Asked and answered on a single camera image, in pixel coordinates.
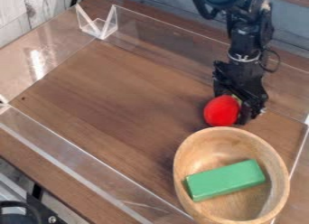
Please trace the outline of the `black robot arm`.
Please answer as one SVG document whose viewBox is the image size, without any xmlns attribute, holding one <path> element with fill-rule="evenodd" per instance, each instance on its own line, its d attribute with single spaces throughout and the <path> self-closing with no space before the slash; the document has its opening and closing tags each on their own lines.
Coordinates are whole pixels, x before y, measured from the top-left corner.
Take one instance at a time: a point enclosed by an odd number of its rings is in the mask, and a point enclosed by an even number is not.
<svg viewBox="0 0 309 224">
<path fill-rule="evenodd" d="M 200 15 L 213 20 L 218 13 L 226 14 L 230 46 L 229 60 L 214 62 L 214 93 L 241 100 L 241 111 L 234 123 L 246 124 L 267 108 L 268 93 L 264 76 L 269 42 L 273 39 L 272 0 L 193 0 Z"/>
</svg>

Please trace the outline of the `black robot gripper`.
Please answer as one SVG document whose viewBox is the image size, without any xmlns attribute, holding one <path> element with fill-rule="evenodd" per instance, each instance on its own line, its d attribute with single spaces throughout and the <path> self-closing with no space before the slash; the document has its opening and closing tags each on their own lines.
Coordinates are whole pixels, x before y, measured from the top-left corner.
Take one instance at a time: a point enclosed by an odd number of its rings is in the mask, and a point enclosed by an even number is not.
<svg viewBox="0 0 309 224">
<path fill-rule="evenodd" d="M 236 95 L 241 100 L 238 124 L 245 125 L 260 115 L 268 101 L 264 88 L 265 71 L 256 63 L 214 61 L 214 94 Z"/>
</svg>

